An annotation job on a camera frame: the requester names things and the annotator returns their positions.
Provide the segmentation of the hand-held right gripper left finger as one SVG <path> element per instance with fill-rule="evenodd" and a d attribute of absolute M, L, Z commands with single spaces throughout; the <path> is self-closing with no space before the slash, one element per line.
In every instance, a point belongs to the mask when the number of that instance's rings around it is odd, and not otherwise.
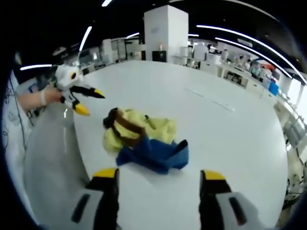
<path fill-rule="evenodd" d="M 102 169 L 94 173 L 81 190 L 71 213 L 76 230 L 118 230 L 119 169 Z"/>

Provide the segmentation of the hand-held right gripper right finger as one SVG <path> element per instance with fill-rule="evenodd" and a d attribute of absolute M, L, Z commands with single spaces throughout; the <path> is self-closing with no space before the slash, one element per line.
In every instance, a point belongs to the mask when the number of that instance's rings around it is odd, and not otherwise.
<path fill-rule="evenodd" d="M 199 214 L 202 230 L 264 230 L 258 210 L 233 192 L 219 172 L 200 171 Z"/>

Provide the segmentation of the person's left hand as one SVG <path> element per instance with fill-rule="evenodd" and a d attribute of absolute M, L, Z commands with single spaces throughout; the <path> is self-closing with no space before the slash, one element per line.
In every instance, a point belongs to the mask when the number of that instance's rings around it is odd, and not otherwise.
<path fill-rule="evenodd" d="M 51 103 L 60 103 L 62 98 L 62 93 L 55 88 L 45 88 L 40 93 L 40 100 L 43 106 Z"/>

